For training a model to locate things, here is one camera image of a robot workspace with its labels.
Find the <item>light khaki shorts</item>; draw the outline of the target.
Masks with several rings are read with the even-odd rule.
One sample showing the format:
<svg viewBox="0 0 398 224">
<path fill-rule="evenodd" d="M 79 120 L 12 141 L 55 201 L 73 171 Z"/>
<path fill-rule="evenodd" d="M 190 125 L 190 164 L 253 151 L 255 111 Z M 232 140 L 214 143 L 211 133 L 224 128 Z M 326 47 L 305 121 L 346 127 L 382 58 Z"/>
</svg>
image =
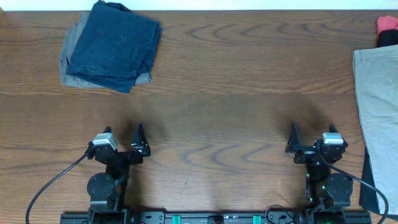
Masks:
<svg viewBox="0 0 398 224">
<path fill-rule="evenodd" d="M 353 72 L 371 177 L 397 215 L 397 46 L 355 50 Z"/>
</svg>

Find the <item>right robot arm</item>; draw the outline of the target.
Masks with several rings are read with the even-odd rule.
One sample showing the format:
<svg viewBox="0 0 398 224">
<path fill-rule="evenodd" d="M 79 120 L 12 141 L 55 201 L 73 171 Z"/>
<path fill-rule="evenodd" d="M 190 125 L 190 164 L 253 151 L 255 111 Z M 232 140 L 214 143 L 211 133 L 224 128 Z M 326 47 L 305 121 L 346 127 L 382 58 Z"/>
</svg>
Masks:
<svg viewBox="0 0 398 224">
<path fill-rule="evenodd" d="M 332 173 L 331 165 L 342 158 L 347 147 L 333 124 L 311 146 L 300 143 L 297 127 L 292 125 L 285 152 L 294 154 L 294 163 L 305 164 L 305 196 L 310 201 L 308 208 L 295 212 L 294 223 L 345 222 L 344 208 L 351 205 L 353 180 L 340 172 Z"/>
</svg>

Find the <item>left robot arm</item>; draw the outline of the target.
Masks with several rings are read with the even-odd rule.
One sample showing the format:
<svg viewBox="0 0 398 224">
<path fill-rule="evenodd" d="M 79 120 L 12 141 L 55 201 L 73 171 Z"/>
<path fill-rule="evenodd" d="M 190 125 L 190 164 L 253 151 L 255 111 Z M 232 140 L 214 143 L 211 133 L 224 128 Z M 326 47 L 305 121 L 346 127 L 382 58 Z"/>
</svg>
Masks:
<svg viewBox="0 0 398 224">
<path fill-rule="evenodd" d="M 134 212 L 124 206 L 124 196 L 130 166 L 143 163 L 143 158 L 151 153 L 141 123 L 137 124 L 131 146 L 132 151 L 119 152 L 118 142 L 109 126 L 89 142 L 85 156 L 106 166 L 104 172 L 95 174 L 87 183 L 89 224 L 127 224 L 137 220 Z"/>
</svg>

